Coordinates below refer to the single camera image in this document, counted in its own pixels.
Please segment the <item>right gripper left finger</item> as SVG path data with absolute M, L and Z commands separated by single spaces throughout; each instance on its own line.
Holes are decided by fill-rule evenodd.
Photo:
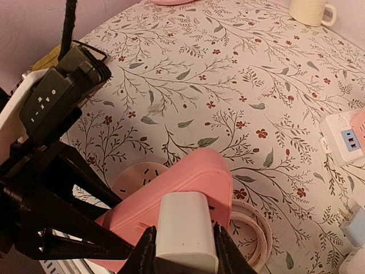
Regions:
M 156 227 L 148 227 L 118 274 L 153 274 Z

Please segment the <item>light blue charger plug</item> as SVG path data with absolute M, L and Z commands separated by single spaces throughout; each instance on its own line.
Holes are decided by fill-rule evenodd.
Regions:
M 355 206 L 339 228 L 354 247 L 364 247 L 364 208 Z

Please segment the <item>white square adapter plug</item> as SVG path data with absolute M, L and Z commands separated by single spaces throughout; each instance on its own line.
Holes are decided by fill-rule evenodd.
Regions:
M 352 250 L 340 265 L 339 274 L 365 274 L 364 247 Z

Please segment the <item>white charger plug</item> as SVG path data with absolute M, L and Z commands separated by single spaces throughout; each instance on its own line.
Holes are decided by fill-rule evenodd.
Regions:
M 156 273 L 217 273 L 218 257 L 208 201 L 199 192 L 173 192 L 161 200 Z

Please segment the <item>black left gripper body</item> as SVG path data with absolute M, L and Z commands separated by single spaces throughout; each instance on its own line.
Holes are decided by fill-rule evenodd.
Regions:
M 41 254 L 51 228 L 46 200 L 52 192 L 40 178 L 66 145 L 33 147 L 29 141 L 12 144 L 10 157 L 1 164 L 1 252 L 12 247 L 24 254 Z

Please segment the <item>pink triangular power strip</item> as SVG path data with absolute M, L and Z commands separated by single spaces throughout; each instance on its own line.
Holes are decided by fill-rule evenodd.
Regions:
M 136 245 L 156 227 L 158 273 L 217 273 L 215 223 L 227 227 L 233 179 L 223 157 L 210 148 L 191 152 L 97 219 Z

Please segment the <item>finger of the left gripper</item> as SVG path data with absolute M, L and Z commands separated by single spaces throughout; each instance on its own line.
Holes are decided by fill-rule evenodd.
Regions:
M 40 243 L 36 247 L 40 258 L 124 260 L 134 249 L 133 245 L 98 224 L 92 224 L 85 232 L 86 235 L 72 239 L 53 234 L 51 228 L 39 230 Z
M 42 160 L 46 165 L 42 186 L 53 204 L 76 211 L 106 211 L 76 198 L 73 195 L 74 186 L 85 190 L 109 208 L 121 202 L 121 198 L 107 187 L 75 148 L 48 148 L 42 152 Z

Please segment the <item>white long power strip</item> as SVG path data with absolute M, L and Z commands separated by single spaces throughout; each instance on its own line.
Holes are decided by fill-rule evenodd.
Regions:
M 350 121 L 360 110 L 329 114 L 319 124 L 322 138 L 319 144 L 326 155 L 330 155 L 334 164 L 342 167 L 364 159 L 364 153 Z

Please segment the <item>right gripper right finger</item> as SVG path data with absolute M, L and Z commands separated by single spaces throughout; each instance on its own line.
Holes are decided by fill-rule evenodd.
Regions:
M 213 233 L 219 274 L 257 274 L 223 226 L 215 222 Z

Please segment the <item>round pink power strip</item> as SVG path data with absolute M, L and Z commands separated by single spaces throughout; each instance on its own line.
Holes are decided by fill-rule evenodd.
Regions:
M 167 170 L 168 167 L 160 163 L 134 164 L 120 174 L 114 182 L 112 190 L 119 198 L 125 199 Z

